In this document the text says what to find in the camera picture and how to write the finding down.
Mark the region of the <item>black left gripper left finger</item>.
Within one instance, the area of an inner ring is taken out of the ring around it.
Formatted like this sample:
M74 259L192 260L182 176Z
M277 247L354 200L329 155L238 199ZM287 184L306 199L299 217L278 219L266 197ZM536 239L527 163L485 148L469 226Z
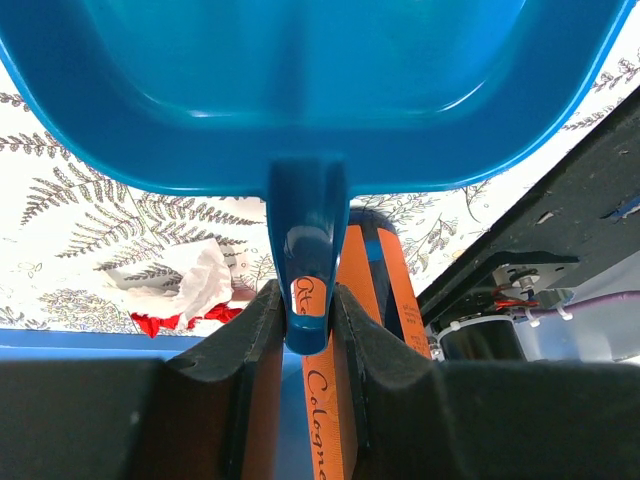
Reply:
M280 290L159 359L6 361L5 479L270 479L280 400Z

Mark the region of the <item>small white paper scrap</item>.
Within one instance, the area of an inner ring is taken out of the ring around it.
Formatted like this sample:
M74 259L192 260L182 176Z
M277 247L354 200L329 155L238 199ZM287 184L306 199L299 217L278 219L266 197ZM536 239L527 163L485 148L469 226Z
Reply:
M161 263L181 277L177 288L132 286L113 287L112 299L130 313L149 317L178 317L178 326L202 317L213 307L232 298L232 275L218 242L207 239L169 247Z

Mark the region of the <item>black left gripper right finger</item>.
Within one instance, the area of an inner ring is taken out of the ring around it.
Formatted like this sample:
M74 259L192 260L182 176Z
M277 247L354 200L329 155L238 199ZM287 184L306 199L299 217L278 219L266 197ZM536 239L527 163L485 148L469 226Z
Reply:
M639 370L627 364L435 362L332 302L350 479L635 479Z

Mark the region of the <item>blue plastic dustpan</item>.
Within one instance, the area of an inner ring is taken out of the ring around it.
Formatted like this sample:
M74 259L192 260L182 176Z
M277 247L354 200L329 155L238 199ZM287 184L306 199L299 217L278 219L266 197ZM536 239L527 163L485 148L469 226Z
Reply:
M572 115L629 1L5 1L45 128L158 194L263 199L286 344L323 351L349 201L519 163Z

